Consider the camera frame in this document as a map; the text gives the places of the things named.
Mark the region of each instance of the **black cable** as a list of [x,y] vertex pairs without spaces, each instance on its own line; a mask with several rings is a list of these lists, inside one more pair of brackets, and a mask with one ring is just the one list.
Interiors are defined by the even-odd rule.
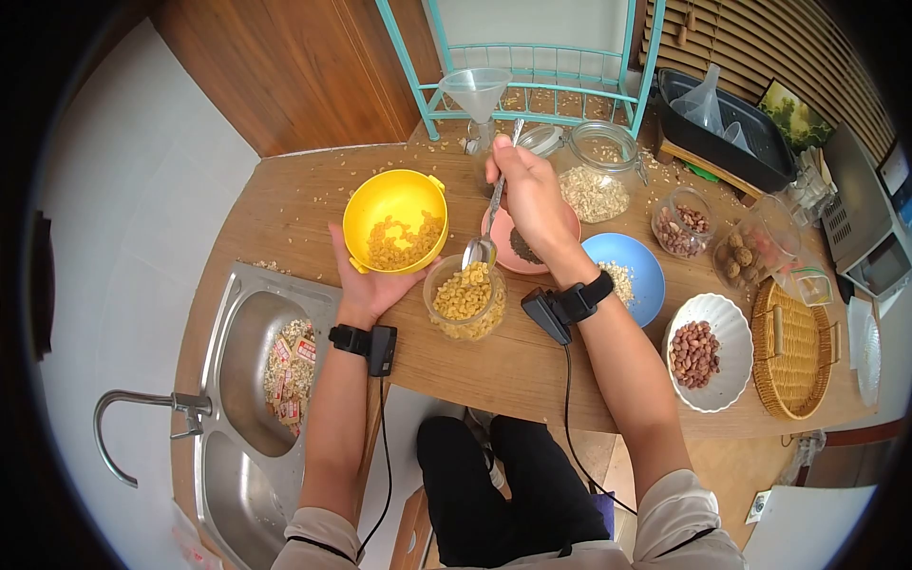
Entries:
[[602,493],[607,495],[607,497],[609,499],[611,499],[615,503],[621,505],[622,507],[624,507],[625,509],[627,509],[628,511],[630,511],[631,513],[633,513],[636,516],[636,514],[637,514],[636,511],[634,511],[627,505],[620,502],[618,499],[616,499],[614,497],[614,495],[608,494],[608,491],[606,491],[605,489],[602,489],[602,486],[599,485],[596,482],[596,480],[592,478],[592,475],[590,475],[589,472],[586,471],[586,468],[583,467],[583,464],[579,462],[579,458],[576,457],[576,450],[573,449],[573,442],[570,441],[570,377],[571,377],[571,373],[572,373],[573,369],[570,366],[570,347],[568,345],[564,345],[564,352],[567,354],[567,393],[566,393],[566,396],[564,396],[564,432],[566,433],[566,436],[567,436],[567,446],[570,447],[570,454],[573,455],[573,459],[574,459],[574,461],[576,461],[576,465],[579,467],[579,470],[581,472],[583,472],[583,474],[586,476],[586,478],[588,478],[588,480],[593,485],[595,485],[596,489],[598,489],[599,491],[601,491]]
[[377,529],[380,527],[380,523],[383,522],[383,519],[387,516],[387,511],[389,510],[389,502],[393,498],[393,468],[389,465],[389,444],[387,443],[387,418],[386,414],[383,411],[384,402],[383,402],[383,378],[378,378],[380,380],[380,430],[383,432],[383,453],[387,456],[387,478],[389,481],[389,486],[387,487],[387,504],[383,507],[383,513],[380,515],[377,524],[374,525],[374,528],[370,529],[368,537],[364,539],[364,542],[361,543],[361,547],[358,548],[358,553],[355,554],[355,560],[357,561],[361,557],[361,553],[364,552],[364,547],[370,542],[370,538],[374,535]]

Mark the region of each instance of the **woven basket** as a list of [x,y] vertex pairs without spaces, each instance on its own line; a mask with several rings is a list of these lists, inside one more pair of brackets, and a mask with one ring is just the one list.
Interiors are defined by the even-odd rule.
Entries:
[[804,420],[820,406],[841,352],[839,321],[834,327],[826,309],[795,301],[772,279],[761,288],[751,320],[753,382],[775,418]]

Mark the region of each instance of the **wooden countertop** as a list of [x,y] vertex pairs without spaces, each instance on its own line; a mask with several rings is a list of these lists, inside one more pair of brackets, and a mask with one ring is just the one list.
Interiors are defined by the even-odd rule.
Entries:
[[[641,139],[652,129],[650,119],[648,113]],[[422,146],[422,140],[414,142],[416,136],[413,136],[413,141],[405,146],[328,150],[262,161],[225,220],[202,273],[184,332],[175,390],[187,393],[199,390],[200,370],[215,311],[231,263],[236,259],[247,263],[275,260],[280,268],[291,270],[292,275],[339,286],[326,224],[341,222],[349,191],[355,190],[375,169],[409,168],[439,178],[447,187],[452,235],[442,254],[461,253],[468,240],[476,235],[487,208],[487,200],[474,186],[470,159],[461,153],[456,141],[464,133],[462,129],[464,124],[461,128],[446,129],[443,139],[451,142],[446,148],[440,142],[431,145],[423,135],[427,146]],[[650,146],[643,141],[640,144],[647,149]],[[679,185],[692,185],[706,192],[719,219],[720,233],[726,233],[730,223],[746,213],[726,184],[705,181],[683,168],[678,172],[674,164],[679,162],[668,167],[654,163],[651,166],[656,168],[647,168],[650,184],[636,191],[624,214],[605,223],[583,224],[584,240],[595,233],[625,233],[656,254],[667,284],[665,303],[656,319],[645,328],[656,345],[678,307],[698,293],[725,295],[749,318],[752,307],[746,296],[735,295],[720,283],[709,254],[683,261],[666,254],[656,242],[650,228],[654,203],[649,201],[666,196]],[[812,249],[822,251],[819,231],[812,230],[803,238]],[[474,408],[562,424],[564,351],[520,308],[520,299],[526,293],[539,285],[554,287],[554,282],[550,275],[505,274],[508,281],[505,319],[491,336],[474,343],[452,341],[434,327],[421,299],[421,287],[414,287],[382,319],[383,324],[399,328],[395,368],[389,381]],[[824,401],[810,419],[773,418],[761,404],[751,382],[737,402],[719,413],[701,414],[681,403],[685,437],[732,439],[796,433],[874,413],[876,407],[866,408],[862,403],[856,374],[848,367],[845,306],[838,297],[827,307],[827,314],[831,322],[837,319],[843,322],[843,359],[833,366]],[[584,344],[579,341],[571,344],[571,354],[574,364],[571,426],[617,431],[598,392]],[[372,411],[376,396],[375,391]],[[182,429],[182,419],[177,414],[173,420],[173,428]],[[376,425],[373,429],[369,435],[375,436]],[[372,441],[371,438],[369,450],[373,449]],[[192,439],[174,441],[171,455],[175,500],[193,519]]]

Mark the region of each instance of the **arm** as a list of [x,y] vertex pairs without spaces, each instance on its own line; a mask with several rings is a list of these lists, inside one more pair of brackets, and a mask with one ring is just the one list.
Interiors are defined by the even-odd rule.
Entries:
[[[503,171],[506,206],[516,227],[562,289],[591,283],[598,266],[561,222],[561,194],[551,165],[505,136],[494,141],[487,178]],[[627,308],[609,295],[579,324],[596,382],[633,463],[637,503],[659,479],[691,469],[681,435],[678,404],[661,357]]]
[[[330,224],[342,302],[336,324],[370,330],[428,270],[409,275],[362,275],[348,262],[342,229]],[[330,347],[307,412],[305,475],[299,507],[320,507],[358,527],[358,467],[364,450],[368,363],[358,355]]]

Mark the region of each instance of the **stainless steel sink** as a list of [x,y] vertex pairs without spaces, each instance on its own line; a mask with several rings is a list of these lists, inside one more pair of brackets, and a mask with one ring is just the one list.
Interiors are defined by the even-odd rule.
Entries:
[[295,438],[266,409],[263,370],[273,336],[309,318],[319,374],[341,295],[240,263],[225,284],[202,371],[200,394],[212,400],[212,415],[202,417],[193,479],[200,524],[239,568],[272,565],[304,479],[304,430]]

